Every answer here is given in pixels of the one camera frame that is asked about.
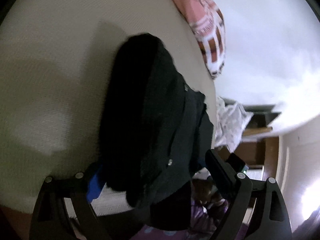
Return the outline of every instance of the bright window light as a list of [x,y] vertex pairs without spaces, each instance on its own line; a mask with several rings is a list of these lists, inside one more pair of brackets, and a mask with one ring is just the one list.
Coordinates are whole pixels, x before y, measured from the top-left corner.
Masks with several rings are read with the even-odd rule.
[[320,206],[320,180],[308,187],[302,196],[302,215],[307,220],[313,211]]

